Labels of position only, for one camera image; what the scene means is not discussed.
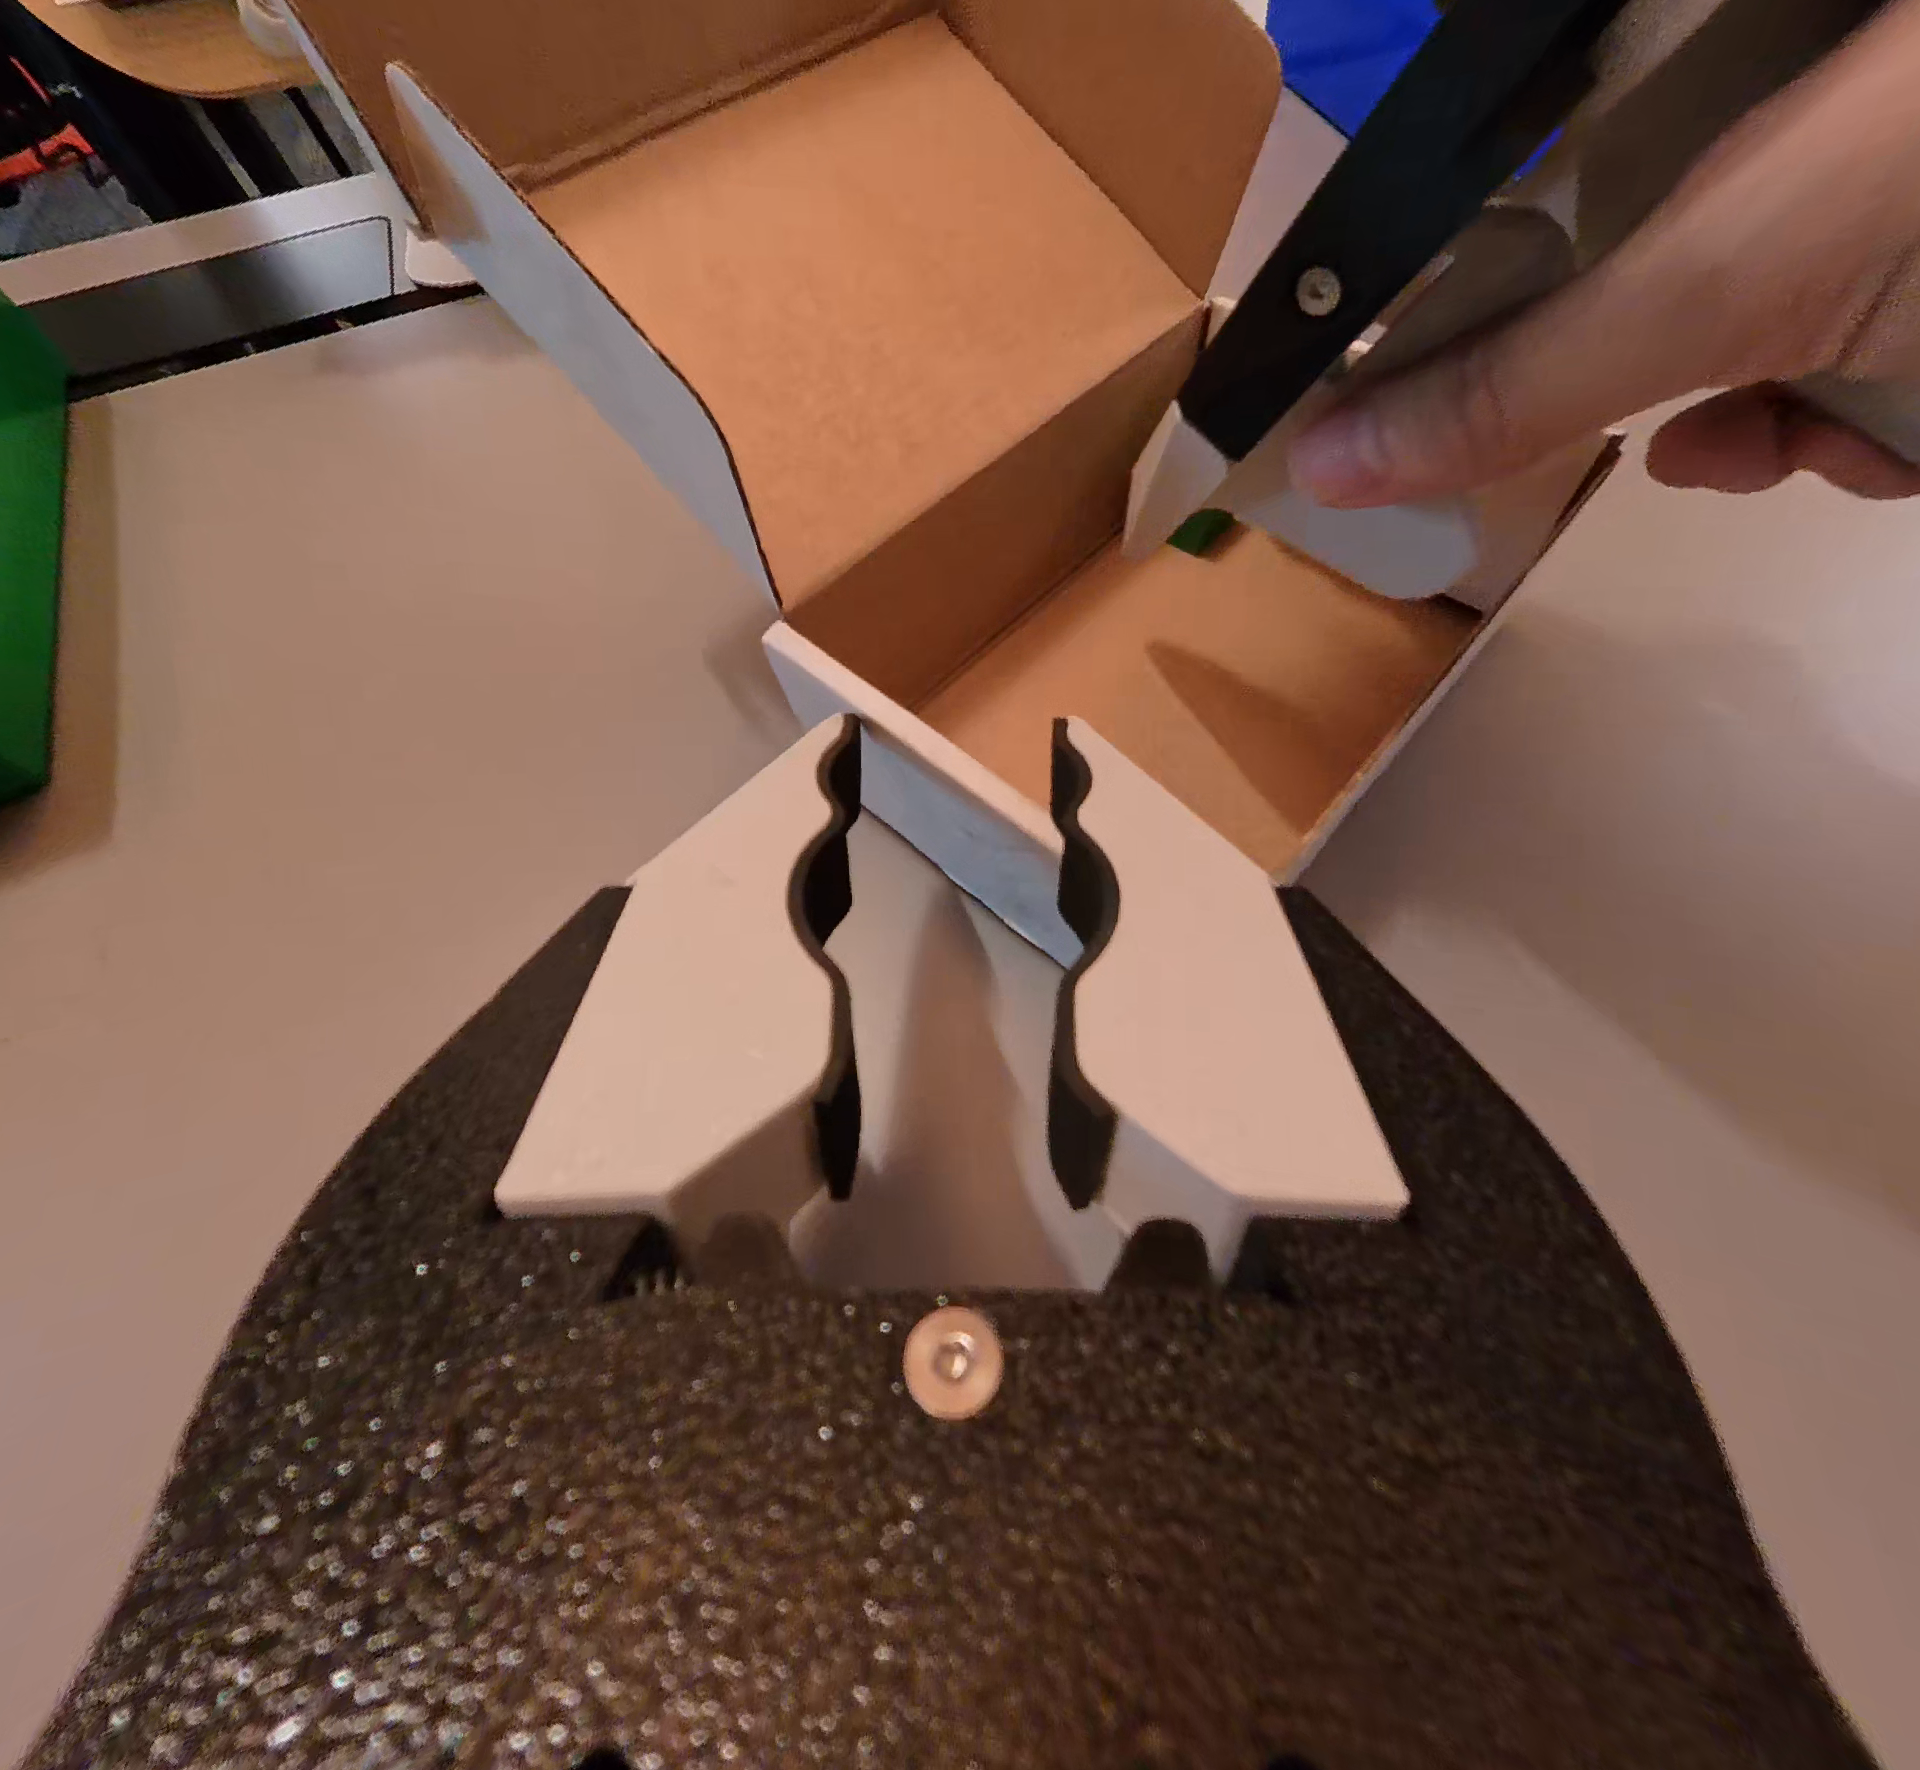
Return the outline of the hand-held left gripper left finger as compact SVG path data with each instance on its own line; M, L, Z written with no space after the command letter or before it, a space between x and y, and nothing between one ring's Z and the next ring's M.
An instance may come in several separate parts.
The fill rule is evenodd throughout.
M506 1219L777 1228L859 1176L859 1048L830 934L852 906L859 721L801 730L643 862L498 1176Z

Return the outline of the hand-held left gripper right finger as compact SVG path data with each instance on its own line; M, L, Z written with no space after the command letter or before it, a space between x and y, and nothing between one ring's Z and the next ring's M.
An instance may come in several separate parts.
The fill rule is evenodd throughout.
M1058 919L1049 1239L1112 1279L1181 1228L1230 1279L1254 1225L1398 1225L1408 1185L1272 877L1079 716L1049 738Z

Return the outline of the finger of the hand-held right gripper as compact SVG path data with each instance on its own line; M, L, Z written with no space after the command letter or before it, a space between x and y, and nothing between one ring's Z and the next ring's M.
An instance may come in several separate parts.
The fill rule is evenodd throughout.
M1230 478L1236 460L1170 402L1127 478L1123 559L1145 559L1197 512L1218 521L1209 534L1236 529Z

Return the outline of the white cardboard mailer box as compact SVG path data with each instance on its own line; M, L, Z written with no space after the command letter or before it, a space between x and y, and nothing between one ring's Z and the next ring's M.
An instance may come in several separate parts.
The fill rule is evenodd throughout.
M1367 595L1127 483L1254 223L1333 165L1239 0L275 0L411 216L771 595L861 805L1049 960L1086 716L1291 883L1618 461L1479 489L1488 559Z

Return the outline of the green plastic bin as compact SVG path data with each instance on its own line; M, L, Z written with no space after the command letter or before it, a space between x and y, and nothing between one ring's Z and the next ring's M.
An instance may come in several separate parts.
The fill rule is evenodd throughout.
M64 363L0 303L0 803L51 779L64 551Z

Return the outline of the grey desk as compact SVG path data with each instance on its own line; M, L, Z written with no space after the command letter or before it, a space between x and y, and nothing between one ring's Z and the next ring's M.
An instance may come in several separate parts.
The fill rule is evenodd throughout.
M1624 471L1306 891L1624 1239L1814 1658L1916 1767L1916 505ZM278 1239L793 742L742 576L493 303L82 398L7 812L7 1767Z

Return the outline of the person's right hand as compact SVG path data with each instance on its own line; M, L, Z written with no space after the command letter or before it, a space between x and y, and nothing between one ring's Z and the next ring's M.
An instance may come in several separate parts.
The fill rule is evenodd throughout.
M1767 489L1814 471L1911 498L1916 461L1792 402L1792 383L1916 383L1916 363L1920 0L1890 0L1575 283L1333 406L1291 478L1322 505L1439 498L1701 391L1653 435L1655 483Z

